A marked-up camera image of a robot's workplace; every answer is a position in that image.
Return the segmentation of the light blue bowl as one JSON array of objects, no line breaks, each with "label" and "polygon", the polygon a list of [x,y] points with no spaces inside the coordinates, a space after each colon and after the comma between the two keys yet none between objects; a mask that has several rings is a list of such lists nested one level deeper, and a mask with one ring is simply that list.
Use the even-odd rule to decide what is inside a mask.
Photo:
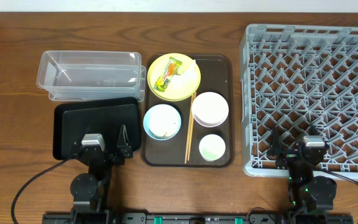
[{"label": "light blue bowl", "polygon": [[181,128],[181,116],[177,109],[159,104],[147,110],[143,120],[144,131],[152,139],[164,141],[176,135]]}]

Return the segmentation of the white green cup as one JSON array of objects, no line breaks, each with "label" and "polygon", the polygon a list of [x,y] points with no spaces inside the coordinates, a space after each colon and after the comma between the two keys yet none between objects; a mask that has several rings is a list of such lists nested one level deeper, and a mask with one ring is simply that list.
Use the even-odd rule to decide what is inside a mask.
[{"label": "white green cup", "polygon": [[209,162],[221,158],[226,151],[226,144],[221,136],[209,134],[203,137],[199,143],[201,157]]}]

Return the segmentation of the pink white bowl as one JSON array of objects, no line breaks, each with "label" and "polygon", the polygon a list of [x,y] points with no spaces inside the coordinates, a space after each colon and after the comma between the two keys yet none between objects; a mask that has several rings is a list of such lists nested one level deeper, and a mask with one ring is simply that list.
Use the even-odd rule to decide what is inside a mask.
[{"label": "pink white bowl", "polygon": [[223,96],[210,91],[194,99],[191,112],[197,123],[213,128],[225,122],[229,115],[229,106]]}]

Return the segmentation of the green orange snack wrapper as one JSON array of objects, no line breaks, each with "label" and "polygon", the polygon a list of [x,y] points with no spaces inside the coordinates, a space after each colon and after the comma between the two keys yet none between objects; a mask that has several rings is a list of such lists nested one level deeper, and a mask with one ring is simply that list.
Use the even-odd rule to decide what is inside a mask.
[{"label": "green orange snack wrapper", "polygon": [[154,84],[154,90],[165,92],[172,77],[178,74],[178,71],[181,66],[182,61],[170,57],[164,72],[158,77],[157,81]]}]

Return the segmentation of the white tissue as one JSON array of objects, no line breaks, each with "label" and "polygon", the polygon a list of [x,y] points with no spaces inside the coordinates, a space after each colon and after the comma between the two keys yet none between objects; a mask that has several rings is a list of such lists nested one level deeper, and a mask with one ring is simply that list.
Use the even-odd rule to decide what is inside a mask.
[{"label": "white tissue", "polygon": [[197,74],[195,70],[196,60],[193,60],[191,65],[180,75],[174,75],[172,78],[173,88],[179,90],[184,88],[188,82],[196,80]]}]

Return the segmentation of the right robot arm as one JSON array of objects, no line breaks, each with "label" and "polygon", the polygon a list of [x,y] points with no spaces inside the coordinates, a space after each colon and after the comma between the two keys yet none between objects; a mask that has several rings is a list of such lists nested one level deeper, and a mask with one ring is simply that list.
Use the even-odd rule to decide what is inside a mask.
[{"label": "right robot arm", "polygon": [[333,209],[337,183],[322,175],[315,176],[313,168],[323,162],[328,144],[313,129],[294,147],[285,148],[278,131],[272,130],[268,156],[275,158],[277,167],[288,169],[288,197],[293,208],[280,215],[277,223],[327,223],[326,211]]}]

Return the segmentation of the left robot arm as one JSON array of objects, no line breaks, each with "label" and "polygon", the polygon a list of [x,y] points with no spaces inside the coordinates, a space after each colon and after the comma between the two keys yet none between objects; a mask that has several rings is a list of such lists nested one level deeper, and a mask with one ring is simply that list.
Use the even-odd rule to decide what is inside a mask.
[{"label": "left robot arm", "polygon": [[108,149],[101,134],[85,134],[73,156],[88,166],[70,185],[73,208],[69,223],[120,223],[119,215],[108,207],[111,171],[133,156],[127,129],[122,125],[117,143]]}]

